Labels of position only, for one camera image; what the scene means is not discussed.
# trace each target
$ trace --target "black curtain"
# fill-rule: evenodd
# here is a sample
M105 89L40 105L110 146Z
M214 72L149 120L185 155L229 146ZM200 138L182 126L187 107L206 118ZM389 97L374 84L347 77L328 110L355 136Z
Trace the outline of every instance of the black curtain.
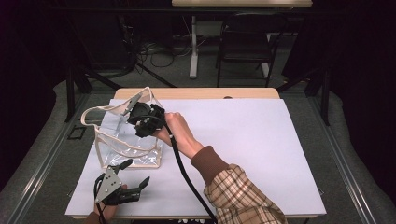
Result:
M396 16L388 1L315 1L320 9L344 10L324 21L308 18L283 74L296 78L323 61L331 90L343 101L350 140L377 185L396 203ZM312 83L318 84L319 74ZM318 90L308 86L309 90Z
M47 122L72 61L87 62L64 17L50 20L34 0L0 3L0 189Z

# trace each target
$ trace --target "wooden table edge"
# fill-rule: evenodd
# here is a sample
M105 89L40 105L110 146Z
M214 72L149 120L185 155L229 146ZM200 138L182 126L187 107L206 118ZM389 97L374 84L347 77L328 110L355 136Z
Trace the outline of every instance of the wooden table edge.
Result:
M121 88L114 99L129 99L143 88ZM223 99L264 98L280 99L274 88L151 88L155 98L161 99Z

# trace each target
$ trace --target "hand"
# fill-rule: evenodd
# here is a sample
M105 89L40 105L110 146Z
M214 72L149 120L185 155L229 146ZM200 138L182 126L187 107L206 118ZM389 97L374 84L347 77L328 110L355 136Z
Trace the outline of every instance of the hand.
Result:
M177 141L177 147L188 158L192 158L203 148L203 145L195 140L187 121L180 113L165 113L165 120ZM154 133L154 136L163 140L168 146L172 146L169 132L163 127Z
M126 185L122 185L121 187L123 189L127 189L128 188ZM117 205L109 205L109 206L106 206L105 210L103 210L104 207L105 207L105 205L103 203L100 203L100 207L101 207L101 209L103 211L103 216L105 217L106 221L110 221L111 218L113 218L114 215L116 215L117 209L119 208ZM98 207L96 206L96 204L93 206L93 211L98 216L100 216L100 213L98 211Z

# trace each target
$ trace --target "plaid shirt sleeve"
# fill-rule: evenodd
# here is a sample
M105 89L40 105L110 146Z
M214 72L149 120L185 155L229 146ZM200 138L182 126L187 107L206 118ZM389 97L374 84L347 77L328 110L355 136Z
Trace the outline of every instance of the plaid shirt sleeve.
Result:
M288 223L282 211L235 164L205 187L205 196L217 208L218 223Z

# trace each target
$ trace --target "person's arm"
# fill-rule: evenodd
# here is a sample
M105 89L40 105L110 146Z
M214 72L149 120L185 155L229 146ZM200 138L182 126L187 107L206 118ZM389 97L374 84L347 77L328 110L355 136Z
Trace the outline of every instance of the person's arm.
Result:
M244 170L225 163L213 147L200 150L191 164L206 183L204 193L216 207L219 223L287 223L282 211L248 179Z
M205 181L205 196L216 207L219 223L287 223L282 211L235 164L228 164L213 147L198 142L179 113L165 114L177 147ZM165 128L155 133L171 146Z
M122 185L121 186L123 189L127 189L127 185ZM104 204L100 203L100 206L103 210L103 216L105 217L105 220L107 223L109 223L109 221L111 220L111 218L114 217L114 215L116 215L117 209L119 208L117 205L109 205L109 206L105 206ZM87 218L85 218L84 220L84 224L102 224L100 222L100 218L99 218L99 211L98 208L96 206L96 204L93 205L93 212L91 212Z

